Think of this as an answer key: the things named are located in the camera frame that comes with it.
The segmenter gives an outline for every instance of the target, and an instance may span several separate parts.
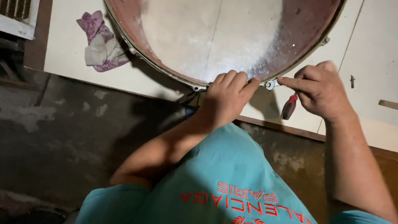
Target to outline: screwdriver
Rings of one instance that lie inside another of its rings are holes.
[[[285,103],[282,110],[282,118],[284,120],[289,120],[290,116],[292,116],[293,112],[296,109],[296,101],[299,97],[297,93],[290,96],[289,100]]]

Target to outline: concrete floor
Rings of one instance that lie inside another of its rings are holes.
[[[36,76],[47,80],[48,74]],[[183,119],[183,108],[172,102],[49,77],[44,95],[0,88],[0,189],[78,208],[92,189],[108,186],[132,151]],[[240,126],[314,218],[326,223],[324,143]],[[398,163],[378,160],[398,196]]]

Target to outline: left hand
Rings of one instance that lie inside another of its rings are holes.
[[[258,78],[249,83],[247,78],[245,72],[234,70],[218,75],[209,86],[197,117],[213,130],[235,120],[260,85]]]

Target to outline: screw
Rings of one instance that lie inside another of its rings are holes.
[[[354,75],[351,75],[351,88],[354,88],[354,80],[355,80],[355,78],[354,78]]]

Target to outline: drumhead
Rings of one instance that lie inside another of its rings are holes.
[[[209,84],[229,70],[273,79],[326,37],[344,0],[105,0],[116,25],[154,67]]]

